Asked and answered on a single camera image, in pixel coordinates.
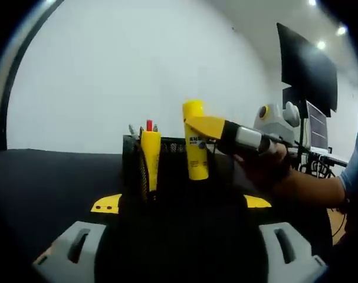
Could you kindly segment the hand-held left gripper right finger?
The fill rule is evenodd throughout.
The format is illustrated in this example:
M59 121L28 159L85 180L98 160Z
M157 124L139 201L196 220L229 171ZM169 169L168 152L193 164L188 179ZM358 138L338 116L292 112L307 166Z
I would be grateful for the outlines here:
M267 256L267 282L316 282L327 265L311 243L288 222L258 225Z

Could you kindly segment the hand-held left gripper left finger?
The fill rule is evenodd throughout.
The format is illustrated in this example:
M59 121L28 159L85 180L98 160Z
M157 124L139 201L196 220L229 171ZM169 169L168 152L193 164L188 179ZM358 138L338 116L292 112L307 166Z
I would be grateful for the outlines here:
M76 221L33 263L45 282L96 282L96 262L122 194L103 197L90 209L93 221Z

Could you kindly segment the person's right hand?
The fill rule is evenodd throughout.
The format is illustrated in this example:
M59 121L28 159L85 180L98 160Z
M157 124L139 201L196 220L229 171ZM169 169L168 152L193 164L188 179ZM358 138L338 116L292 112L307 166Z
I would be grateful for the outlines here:
M287 147L284 144L274 144L274 153L264 153L259 156L235 154L234 159L244 171L246 178L253 186L263 192L273 187L288 176L291 165L288 160Z

